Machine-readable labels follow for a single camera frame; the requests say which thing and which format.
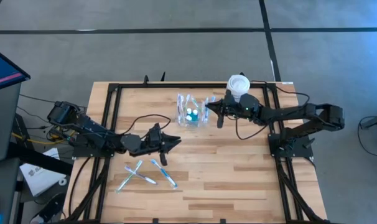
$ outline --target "concrete floor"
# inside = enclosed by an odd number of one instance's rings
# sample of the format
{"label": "concrete floor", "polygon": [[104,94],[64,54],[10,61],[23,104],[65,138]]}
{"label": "concrete floor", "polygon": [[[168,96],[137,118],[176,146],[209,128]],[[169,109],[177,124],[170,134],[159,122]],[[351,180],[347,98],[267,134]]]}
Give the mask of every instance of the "concrete floor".
{"label": "concrete floor", "polygon": [[[377,27],[377,1],[267,0],[271,27]],[[262,27],[257,0],[3,0],[0,30]],[[377,115],[377,32],[275,33],[282,81],[313,103],[346,112],[346,127],[315,134],[317,176],[328,218],[377,223],[377,157],[360,147],[360,118]],[[273,81],[264,33],[0,35],[0,51],[32,76],[23,94],[86,105],[95,81],[227,80],[245,72]],[[21,98],[45,117],[51,104]],[[21,113],[28,126],[40,121]],[[32,134],[43,135],[33,131]],[[361,133],[377,153],[377,127]],[[23,223],[37,212],[27,207]]]}

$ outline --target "monitor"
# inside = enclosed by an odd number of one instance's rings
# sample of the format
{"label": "monitor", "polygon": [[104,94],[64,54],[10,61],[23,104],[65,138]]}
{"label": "monitor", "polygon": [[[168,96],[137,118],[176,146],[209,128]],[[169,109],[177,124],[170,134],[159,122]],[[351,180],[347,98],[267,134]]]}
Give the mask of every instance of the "monitor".
{"label": "monitor", "polygon": [[0,89],[29,79],[25,71],[0,53]]}

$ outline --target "wooden tabletop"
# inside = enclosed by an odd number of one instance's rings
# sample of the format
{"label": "wooden tabletop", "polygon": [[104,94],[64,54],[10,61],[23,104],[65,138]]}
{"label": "wooden tabletop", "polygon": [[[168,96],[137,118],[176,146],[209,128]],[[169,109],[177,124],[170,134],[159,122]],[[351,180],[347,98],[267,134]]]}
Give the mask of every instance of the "wooden tabletop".
{"label": "wooden tabletop", "polygon": [[[292,84],[277,83],[286,91],[294,91]],[[96,82],[91,92],[87,115],[101,123],[106,100],[108,82]],[[172,122],[163,131],[180,136],[182,142],[167,155],[169,175],[179,185],[173,190],[168,181],[149,160],[159,161],[159,154],[130,157],[117,154],[111,159],[103,207],[102,222],[200,222],[218,223],[225,218],[228,223],[282,223],[284,212],[281,202],[277,172],[274,159],[269,154],[267,135],[269,129],[257,136],[241,141],[235,134],[235,122],[225,119],[222,129],[216,128],[216,115],[211,113],[207,127],[192,129],[180,127],[176,122],[177,94],[193,94],[196,99],[215,95],[222,98],[225,90],[221,88],[130,88],[123,89],[119,106],[116,133],[125,131],[135,118],[147,114],[163,114]],[[250,89],[264,103],[260,89]],[[297,97],[279,91],[281,107],[295,106]],[[110,126],[112,107],[109,112]],[[165,119],[149,117],[140,119],[131,133],[143,135],[154,123],[164,125]],[[285,122],[287,127],[295,127],[302,120]],[[245,137],[255,133],[259,126],[239,120],[238,131]],[[138,160],[144,163],[139,172],[158,182],[158,186],[137,177],[131,179],[124,190],[117,194],[115,189],[128,173],[124,166],[134,167]],[[77,176],[78,169],[85,158],[74,162],[71,180]],[[314,167],[306,160],[293,160],[297,186],[301,195],[322,218],[327,218],[317,182]],[[73,194],[73,208],[81,202],[88,190],[93,159],[83,169]],[[68,201],[72,187],[70,182],[64,212],[68,212]],[[290,193],[292,217],[295,218],[293,200]],[[91,217],[94,218],[97,206],[97,193],[94,196]]]}

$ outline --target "black metal frame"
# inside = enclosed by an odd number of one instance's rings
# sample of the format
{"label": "black metal frame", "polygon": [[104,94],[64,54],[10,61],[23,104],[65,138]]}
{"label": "black metal frame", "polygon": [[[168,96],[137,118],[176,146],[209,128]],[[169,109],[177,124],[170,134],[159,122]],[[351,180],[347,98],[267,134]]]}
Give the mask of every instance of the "black metal frame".
{"label": "black metal frame", "polygon": [[[107,89],[107,97],[106,97],[106,103],[105,103],[105,108],[104,108],[104,113],[103,113],[103,118],[102,118],[102,125],[106,125],[107,123],[107,117],[109,113],[109,108],[111,106],[111,96],[114,92],[116,92],[116,98],[114,102],[114,110],[112,114],[112,121],[111,121],[111,130],[115,130],[116,128],[116,122],[117,122],[117,117],[118,117],[118,111],[119,111],[119,104],[121,101],[121,95],[122,95],[122,89],[124,88],[226,88],[225,83],[148,83],[149,79],[147,76],[144,77],[144,82],[143,83],[110,83]],[[269,99],[269,91],[272,93],[272,97],[274,100],[274,105],[276,108],[280,108],[279,104],[279,98],[277,94],[277,88],[275,83],[268,83],[268,84],[263,84],[263,83],[252,83],[251,88],[260,88],[263,91],[263,97],[265,101],[265,106],[271,106],[270,104],[270,99]],[[282,121],[278,122],[279,129],[281,130],[284,128],[284,123]],[[274,134],[276,133],[276,130],[274,128],[274,123],[269,125],[270,133]],[[275,163],[276,163],[276,168],[277,168],[277,173],[279,176],[281,175],[281,172],[284,172],[282,168],[282,161],[280,157],[274,157]],[[93,164],[93,169],[91,173],[91,179],[90,179],[90,188],[93,186],[94,181],[96,179],[97,173],[98,173],[98,165],[99,165],[100,158],[96,157],[94,164]],[[107,181],[107,175],[108,175],[108,169],[109,169],[109,162],[110,158],[105,159],[105,164],[104,164],[104,169],[106,169],[106,176],[103,179],[103,182],[100,187],[100,194],[98,197],[98,206],[96,208],[96,216],[95,220],[100,221],[101,220],[101,213],[103,210],[103,203],[105,199],[105,188],[106,188],[106,181]],[[295,173],[294,173],[294,168],[292,166],[292,160],[290,158],[286,159],[286,166],[287,166],[287,171],[288,171],[288,176],[289,176],[289,181],[291,183],[291,187],[293,187],[293,190],[296,191],[294,192],[295,194],[299,195],[297,192],[297,186],[296,186],[296,180],[295,180]],[[304,220],[303,214],[302,214],[302,209],[299,205],[299,202],[294,197],[294,203],[295,203],[295,210],[296,210],[296,217],[297,220],[293,220],[291,217],[291,211],[289,208],[289,203],[288,203],[288,196],[286,192],[286,183],[279,177],[279,187],[281,191],[281,199],[282,199],[282,206],[284,208],[284,217],[286,219],[287,223],[295,223],[295,222],[302,222]],[[85,213],[83,216],[84,220],[89,221],[89,216],[90,216],[90,208],[91,208],[91,202],[89,202],[88,206],[85,209]],[[226,220],[222,219],[220,223],[225,223]]]}

